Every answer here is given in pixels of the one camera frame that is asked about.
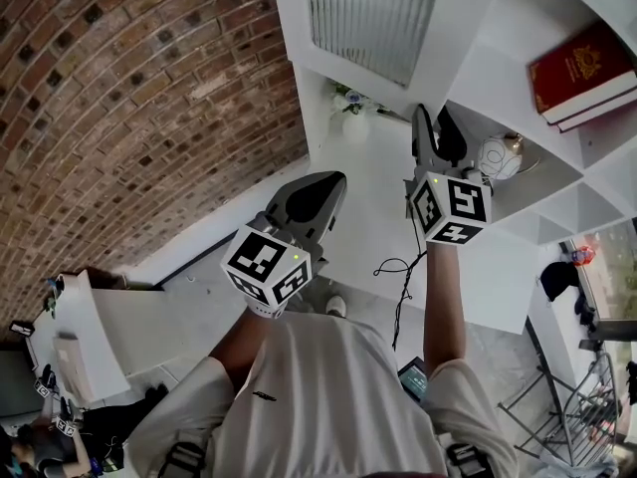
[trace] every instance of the white box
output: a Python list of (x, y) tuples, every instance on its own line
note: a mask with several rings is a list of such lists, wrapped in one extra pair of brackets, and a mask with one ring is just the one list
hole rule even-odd
[(310, 253), (247, 225), (237, 231), (221, 267), (238, 290), (273, 309), (312, 279)]
[(461, 246), (491, 223), (488, 186), (426, 172), (410, 198), (425, 241)]

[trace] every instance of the sneaker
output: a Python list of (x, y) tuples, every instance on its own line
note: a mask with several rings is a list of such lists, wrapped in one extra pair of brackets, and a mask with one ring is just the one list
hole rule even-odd
[(334, 296), (330, 298), (325, 305), (325, 312), (328, 315), (345, 319), (347, 317), (347, 305), (345, 304), (345, 299), (341, 296)]

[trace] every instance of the logo on shirt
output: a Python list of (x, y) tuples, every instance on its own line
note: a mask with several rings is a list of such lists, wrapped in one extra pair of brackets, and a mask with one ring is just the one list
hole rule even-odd
[(259, 398), (263, 398), (264, 400), (267, 400), (268, 402), (276, 402), (277, 400), (273, 397), (273, 396), (269, 396), (268, 394), (265, 394), (261, 391), (253, 391), (252, 394), (258, 396)]

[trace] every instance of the floor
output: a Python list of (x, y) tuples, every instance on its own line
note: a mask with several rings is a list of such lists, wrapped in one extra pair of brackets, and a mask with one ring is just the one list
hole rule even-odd
[[(107, 404), (136, 400), (151, 384), (164, 382), (169, 388), (173, 387), (212, 350), (234, 324), (245, 304), (240, 293), (231, 286), (219, 267), (225, 249), (224, 246), (216, 250), (163, 286), (174, 306), (179, 307), (183, 313), (183, 331), (191, 344), (189, 355), (134, 377), (131, 381), (133, 391), (110, 398)], [(312, 302), (317, 307), (317, 312), (320, 312), (326, 299), (334, 293), (345, 298), (349, 319), (373, 325), (386, 337), (387, 344), (391, 345), (394, 303), (321, 277), (304, 291), (304, 299)], [(295, 305), (295, 309), (307, 309), (302, 303), (296, 302)], [(403, 307), (396, 350), (398, 366), (406, 364), (415, 356), (422, 356), (423, 325), (421, 310)], [(468, 324), (467, 336), (467, 360), (480, 377), (494, 407), (500, 401), (507, 402), (536, 377), (538, 360), (527, 333), (512, 335)], [(524, 422), (535, 425), (539, 415), (546, 412), (549, 406), (550, 395), (547, 387), (542, 384), (533, 395), (516, 407), (516, 412)], [(521, 443), (526, 439), (520, 428), (499, 409), (497, 416), (511, 441)], [(524, 455), (521, 455), (520, 460), (521, 475), (531, 475), (537, 463)]]

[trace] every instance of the book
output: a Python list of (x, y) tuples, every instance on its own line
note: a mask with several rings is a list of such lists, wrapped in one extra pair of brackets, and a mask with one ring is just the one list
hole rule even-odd
[(550, 124), (589, 110), (601, 115), (605, 103), (637, 88), (632, 57), (603, 21), (530, 64), (529, 74), (537, 112)]
[(600, 105), (596, 105), (591, 107), (588, 110), (583, 112), (579, 112), (569, 119), (561, 120), (557, 123), (557, 127), (559, 127), (560, 132), (567, 132), (574, 127), (578, 127), (579, 125), (588, 122), (589, 120), (593, 120), (596, 117), (604, 115), (616, 108), (623, 107), (628, 103), (637, 100), (637, 89), (633, 89), (628, 91), (627, 93), (620, 94), (619, 96), (612, 98)]

